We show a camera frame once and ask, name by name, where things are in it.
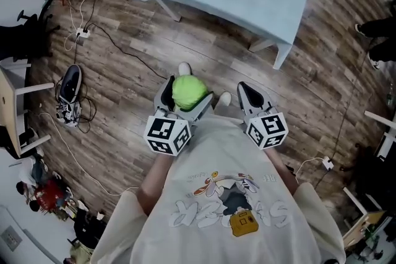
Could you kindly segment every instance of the cartoon character print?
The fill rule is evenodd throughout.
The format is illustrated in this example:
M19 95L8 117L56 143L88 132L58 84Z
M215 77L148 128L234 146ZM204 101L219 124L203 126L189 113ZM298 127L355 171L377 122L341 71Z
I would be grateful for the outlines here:
M217 183L226 179L232 179L235 183L230 187L218 186ZM231 215L230 224L233 235L238 237L251 232L255 232L259 228L259 224L254 219L251 212L246 190L256 193L259 186L254 182L250 175L239 173L238 176L233 175L218 175L218 172L213 172L212 177L205 180L205 185L194 192L195 196L206 194L211 197L214 193L217 194L219 200L224 207L224 216Z

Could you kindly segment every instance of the chair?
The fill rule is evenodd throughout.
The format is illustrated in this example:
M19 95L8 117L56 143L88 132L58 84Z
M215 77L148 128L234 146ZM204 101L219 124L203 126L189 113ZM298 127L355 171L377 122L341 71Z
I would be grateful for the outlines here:
M51 56L48 52L47 39L48 35L60 29L60 26L46 31L48 20L38 19L36 14L26 16L22 10L18 15L17 21L26 19L23 25L15 27L0 27L0 36L3 39L0 42L0 61L13 57L14 61L18 59Z

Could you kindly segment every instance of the red object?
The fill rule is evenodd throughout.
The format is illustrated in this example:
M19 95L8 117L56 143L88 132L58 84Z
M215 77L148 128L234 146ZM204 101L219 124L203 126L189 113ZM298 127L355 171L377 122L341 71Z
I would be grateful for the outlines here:
M56 208L57 199L64 197L64 192L55 181L50 179L43 187L36 189L35 197L42 209L51 211Z

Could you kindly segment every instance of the wooden floor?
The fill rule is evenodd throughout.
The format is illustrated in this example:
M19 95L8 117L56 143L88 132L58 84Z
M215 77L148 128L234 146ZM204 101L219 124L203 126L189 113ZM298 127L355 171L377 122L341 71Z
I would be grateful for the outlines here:
M73 13L76 27L81 22L81 1L71 0L77 9ZM272 69L273 49L249 52L254 35L196 9L177 6L183 16L177 23L153 1L97 0L92 22L105 28L126 53L137 55L164 77L175 74L178 64L187 61L217 95L230 91L235 105L238 82L260 85L285 114L290 133L278 149L295 169L310 158L332 157L357 81L342 124L334 170L317 187L326 205L337 210L344 202L343 183L350 177L339 171L340 165L353 163L357 142L376 146L384 130L366 118L364 111L390 116L385 99L395 67L389 63L382 71L374 71L365 54L369 39L353 29L354 23L387 17L387 1L308 0L295 45L279 71ZM83 5L85 20L92 4L88 0ZM73 32L69 7L55 1L49 11L61 30L51 37L53 57L34 61L32 83L56 83L74 59L74 48L64 49L65 37ZM92 26L90 31L89 39L79 40L77 63L84 72L87 95L97 105L97 115L87 134L57 126L82 167L108 191L120 194L127 187L139 186L153 163L155 155L142 134L163 79L120 52L99 28ZM66 47L74 42L72 35ZM54 116L54 91L35 94L33 104L35 112ZM49 167L64 176L77 198L109 216L118 197L107 195L76 165L48 116L30 115L29 120L39 134L48 132L53 137L44 144ZM316 185L324 173L320 162L314 161L304 165L300 176Z

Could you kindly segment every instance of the tennis ball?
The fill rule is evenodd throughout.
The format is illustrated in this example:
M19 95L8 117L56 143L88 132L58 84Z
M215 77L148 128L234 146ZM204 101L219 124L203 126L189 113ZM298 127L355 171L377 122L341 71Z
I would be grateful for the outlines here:
M183 110L190 110L207 92L203 81L193 75L178 77L172 86L174 103Z

